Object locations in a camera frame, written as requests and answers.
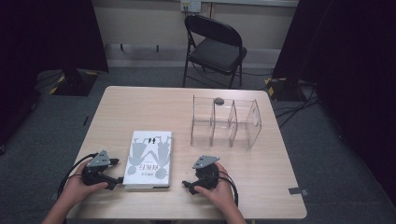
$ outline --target clear acrylic organizer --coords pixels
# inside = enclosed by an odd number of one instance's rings
[[[252,148],[261,129],[256,100],[193,97],[192,146]]]

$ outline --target book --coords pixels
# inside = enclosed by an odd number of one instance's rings
[[[169,188],[172,132],[134,131],[123,185],[126,189]]]

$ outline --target chair backrest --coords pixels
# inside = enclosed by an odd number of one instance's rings
[[[186,17],[184,24],[189,32],[193,32],[228,45],[242,47],[241,36],[228,24],[200,15],[190,15]]]

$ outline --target chair seat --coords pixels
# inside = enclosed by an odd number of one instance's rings
[[[214,70],[230,73],[237,68],[239,48],[206,38],[189,55],[189,60]],[[242,49],[242,60],[247,50]]]

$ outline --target black chair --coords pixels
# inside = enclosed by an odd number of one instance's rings
[[[236,70],[239,67],[239,86],[241,86],[242,61],[248,51],[242,46],[242,39],[238,32],[228,24],[199,15],[186,17],[184,24],[187,28],[189,44],[184,67],[183,87],[186,85],[186,77],[201,82],[187,75],[189,62],[201,65],[204,71],[205,68],[208,68],[223,75],[231,76],[228,89],[232,87]],[[196,45],[192,34],[201,35],[205,39]]]

